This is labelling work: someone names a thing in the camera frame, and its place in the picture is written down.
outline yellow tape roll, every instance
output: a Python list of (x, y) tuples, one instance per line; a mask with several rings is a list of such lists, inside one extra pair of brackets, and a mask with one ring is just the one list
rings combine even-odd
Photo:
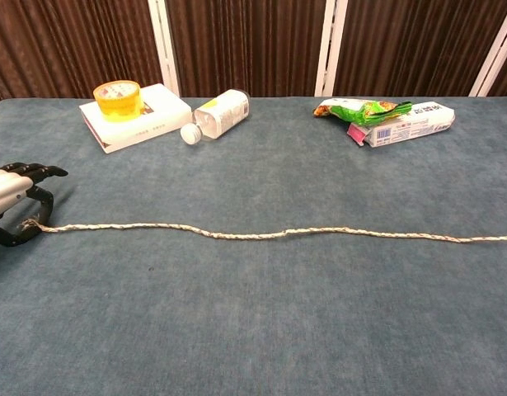
[(143, 98), (137, 82), (107, 82), (94, 90), (94, 97), (103, 116), (110, 122), (133, 120), (142, 114)]

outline plastic bottle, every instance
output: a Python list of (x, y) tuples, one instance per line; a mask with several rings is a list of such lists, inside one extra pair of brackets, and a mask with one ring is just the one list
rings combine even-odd
[(192, 123), (181, 127), (181, 138), (187, 144), (217, 139), (250, 114), (250, 97), (230, 89), (203, 104), (193, 112)]

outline twisted rope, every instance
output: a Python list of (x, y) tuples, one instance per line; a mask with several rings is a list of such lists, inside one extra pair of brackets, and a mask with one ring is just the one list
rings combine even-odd
[(215, 233), (205, 229), (199, 229), (187, 224), (169, 224), (169, 223), (134, 223), (134, 224), (69, 224), (62, 227), (48, 227), (39, 224), (34, 219), (26, 220), (25, 227), (35, 226), (44, 233), (64, 233), (68, 231), (85, 231), (98, 229), (179, 229), (203, 235), (207, 238), (240, 240), (240, 241), (264, 241), (268, 239), (277, 239), (288, 237), (290, 235), (303, 235), (312, 233), (349, 233), (353, 235), (366, 235), (378, 238), (409, 238), (409, 239), (429, 239), (433, 241), (451, 242), (451, 243), (473, 243), (473, 242), (497, 242), (507, 241), (506, 236), (489, 237), (468, 237), (458, 238), (449, 235), (438, 235), (432, 233), (380, 233), (377, 231), (368, 231), (366, 229), (352, 229), (350, 227), (309, 227), (307, 229), (285, 229), (277, 233)]

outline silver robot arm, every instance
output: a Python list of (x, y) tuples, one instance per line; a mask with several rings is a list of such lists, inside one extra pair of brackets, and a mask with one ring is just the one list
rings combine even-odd
[[(6, 210), (28, 197), (40, 202), (38, 221), (46, 224), (53, 209), (54, 197), (36, 184), (46, 177), (66, 175), (68, 173), (59, 167), (45, 167), (39, 163), (10, 163), (0, 167), (0, 219)], [(35, 226), (24, 228), (19, 234), (11, 234), (0, 228), (0, 244), (20, 245), (39, 233), (40, 229)]]

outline snack bag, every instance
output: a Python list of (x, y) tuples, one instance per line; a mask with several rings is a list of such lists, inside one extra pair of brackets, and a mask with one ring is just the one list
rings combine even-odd
[(323, 101), (313, 114), (324, 117), (330, 114), (347, 122), (361, 126), (378, 125), (411, 111), (412, 103), (404, 101), (400, 104), (388, 101), (365, 101), (362, 99), (332, 98)]

